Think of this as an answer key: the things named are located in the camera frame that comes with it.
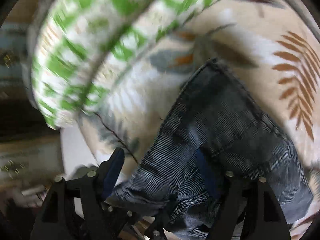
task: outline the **silver bolt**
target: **silver bolt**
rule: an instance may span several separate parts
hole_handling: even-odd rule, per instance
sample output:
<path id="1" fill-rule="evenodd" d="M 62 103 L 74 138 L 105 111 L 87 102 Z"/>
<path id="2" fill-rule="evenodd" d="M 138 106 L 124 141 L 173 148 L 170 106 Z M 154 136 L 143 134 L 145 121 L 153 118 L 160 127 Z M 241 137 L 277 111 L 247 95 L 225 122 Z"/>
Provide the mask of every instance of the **silver bolt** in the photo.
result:
<path id="1" fill-rule="evenodd" d="M 88 173 L 87 173 L 87 176 L 88 177 L 94 177 L 94 176 L 96 176 L 97 175 L 97 173 L 95 172 L 95 171 L 89 171 Z"/>
<path id="2" fill-rule="evenodd" d="M 159 236 L 159 235 L 160 235 L 160 232 L 159 232 L 158 230 L 155 230 L 155 231 L 153 231 L 153 235 L 154 235 L 154 236 Z"/>
<path id="3" fill-rule="evenodd" d="M 267 180 L 266 180 L 265 177 L 262 177 L 262 176 L 261 176 L 261 177 L 259 177 L 259 181 L 262 182 L 262 183 L 265 183 Z"/>
<path id="4" fill-rule="evenodd" d="M 54 178 L 54 181 L 55 181 L 55 182 L 60 182 L 60 181 L 62 181 L 62 180 L 63 180 L 63 177 L 60 176 L 60 175 L 58 175 L 57 177 Z"/>
<path id="5" fill-rule="evenodd" d="M 233 172 L 232 171 L 226 171 L 226 176 L 233 177 Z"/>

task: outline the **fern leaf pattern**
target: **fern leaf pattern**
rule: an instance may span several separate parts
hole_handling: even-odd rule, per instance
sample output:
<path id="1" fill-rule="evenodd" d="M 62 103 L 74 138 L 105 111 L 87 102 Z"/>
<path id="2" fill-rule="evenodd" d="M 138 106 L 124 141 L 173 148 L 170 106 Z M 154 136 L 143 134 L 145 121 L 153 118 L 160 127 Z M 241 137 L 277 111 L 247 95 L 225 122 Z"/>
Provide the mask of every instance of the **fern leaf pattern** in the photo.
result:
<path id="1" fill-rule="evenodd" d="M 278 81 L 287 87 L 279 99 L 288 100 L 289 119 L 297 119 L 296 130 L 303 123 L 308 136 L 314 141 L 312 114 L 319 88 L 320 60 L 308 42 L 296 33 L 288 32 L 282 38 L 276 42 L 287 51 L 276 51 L 273 55 L 290 63 L 277 64 L 272 69 L 288 72 L 290 76 Z"/>

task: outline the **metal rivet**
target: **metal rivet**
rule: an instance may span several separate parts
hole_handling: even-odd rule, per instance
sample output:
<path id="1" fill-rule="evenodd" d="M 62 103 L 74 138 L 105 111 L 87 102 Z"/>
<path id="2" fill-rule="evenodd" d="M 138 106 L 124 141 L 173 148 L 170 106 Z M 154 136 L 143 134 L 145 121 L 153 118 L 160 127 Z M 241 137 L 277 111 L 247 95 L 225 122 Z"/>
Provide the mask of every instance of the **metal rivet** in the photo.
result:
<path id="1" fill-rule="evenodd" d="M 97 175 L 97 173 L 95 172 L 95 171 L 89 171 L 88 173 L 87 173 L 87 176 L 88 177 L 94 177 L 94 176 L 96 176 Z"/>
<path id="2" fill-rule="evenodd" d="M 233 177 L 233 172 L 232 171 L 226 171 L 226 176 Z"/>
<path id="3" fill-rule="evenodd" d="M 63 177 L 60 176 L 60 175 L 54 178 L 54 181 L 55 181 L 55 182 L 60 182 L 60 181 L 62 181 L 62 180 L 63 180 Z"/>
<path id="4" fill-rule="evenodd" d="M 158 230 L 155 230 L 155 231 L 153 231 L 153 235 L 154 235 L 154 236 L 159 236 L 159 235 L 160 235 L 160 232 L 159 232 Z"/>
<path id="5" fill-rule="evenodd" d="M 262 183 L 265 183 L 267 180 L 266 180 L 265 177 L 262 177 L 262 176 L 261 176 L 261 177 L 259 177 L 259 181 L 262 182 Z"/>

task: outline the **green and white cloth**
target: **green and white cloth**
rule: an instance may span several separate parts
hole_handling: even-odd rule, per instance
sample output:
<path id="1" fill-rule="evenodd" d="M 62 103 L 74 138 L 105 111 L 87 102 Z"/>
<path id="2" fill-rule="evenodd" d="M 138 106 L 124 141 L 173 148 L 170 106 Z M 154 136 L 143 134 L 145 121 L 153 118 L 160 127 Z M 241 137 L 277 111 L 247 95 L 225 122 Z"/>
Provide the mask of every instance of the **green and white cloth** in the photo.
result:
<path id="1" fill-rule="evenodd" d="M 217 0 L 56 0 L 35 49 L 35 99 L 52 128 L 90 114 L 132 63 Z"/>

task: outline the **leaf-patterned fabric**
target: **leaf-patterned fabric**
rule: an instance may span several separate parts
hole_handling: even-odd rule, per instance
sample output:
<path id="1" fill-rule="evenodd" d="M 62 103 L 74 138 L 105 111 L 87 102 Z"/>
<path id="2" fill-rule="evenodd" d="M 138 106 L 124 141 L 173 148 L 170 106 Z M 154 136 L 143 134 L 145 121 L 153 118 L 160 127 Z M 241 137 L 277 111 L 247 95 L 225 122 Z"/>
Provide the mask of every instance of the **leaf-patterned fabric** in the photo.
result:
<path id="1" fill-rule="evenodd" d="M 80 109 L 96 111 L 137 56 L 216 1 L 56 0 L 32 67 L 35 100 L 48 126 L 72 124 Z"/>
<path id="2" fill-rule="evenodd" d="M 123 173 L 130 177 L 137 166 L 132 155 L 139 161 L 150 148 L 180 89 L 207 59 L 218 57 L 290 135 L 304 167 L 320 169 L 320 30 L 311 19 L 299 0 L 218 1 L 159 40 L 118 80 L 99 111 L 81 116 L 91 151 L 103 161 L 126 145 Z M 307 215 L 319 207 L 315 198 Z M 294 239 L 303 231 L 300 222 Z"/>

